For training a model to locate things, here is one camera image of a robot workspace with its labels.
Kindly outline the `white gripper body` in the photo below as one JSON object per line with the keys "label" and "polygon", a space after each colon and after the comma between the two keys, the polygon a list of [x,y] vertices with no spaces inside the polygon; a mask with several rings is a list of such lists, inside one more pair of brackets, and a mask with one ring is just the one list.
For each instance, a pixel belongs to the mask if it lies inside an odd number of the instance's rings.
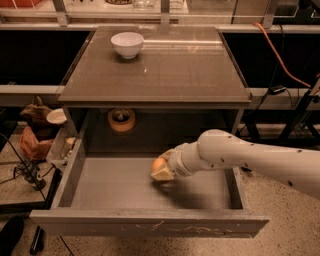
{"label": "white gripper body", "polygon": [[169,156],[169,168],[177,177],[192,176],[200,170],[200,157],[196,143],[184,143],[175,147]]}

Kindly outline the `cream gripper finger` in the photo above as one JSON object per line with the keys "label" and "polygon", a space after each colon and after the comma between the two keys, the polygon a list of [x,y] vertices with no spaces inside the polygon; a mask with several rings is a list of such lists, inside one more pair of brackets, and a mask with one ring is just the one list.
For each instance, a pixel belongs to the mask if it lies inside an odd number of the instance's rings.
{"label": "cream gripper finger", "polygon": [[156,181],[171,181],[174,179],[174,174],[167,166],[164,166],[152,171],[151,177]]}
{"label": "cream gripper finger", "polygon": [[173,152],[174,152],[173,149],[169,149],[169,150],[167,150],[166,152],[162,153],[162,154],[160,155],[160,158],[163,158],[163,159],[165,159],[165,160],[168,160]]}

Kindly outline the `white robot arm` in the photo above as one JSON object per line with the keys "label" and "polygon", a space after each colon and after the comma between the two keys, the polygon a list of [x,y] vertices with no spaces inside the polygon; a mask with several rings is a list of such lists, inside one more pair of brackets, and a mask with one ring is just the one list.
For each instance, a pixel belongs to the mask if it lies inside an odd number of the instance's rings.
{"label": "white robot arm", "polygon": [[320,199],[320,152],[257,144],[212,129],[193,143],[161,154],[152,164],[151,177],[171,181],[199,171],[233,167],[258,172],[303,194]]}

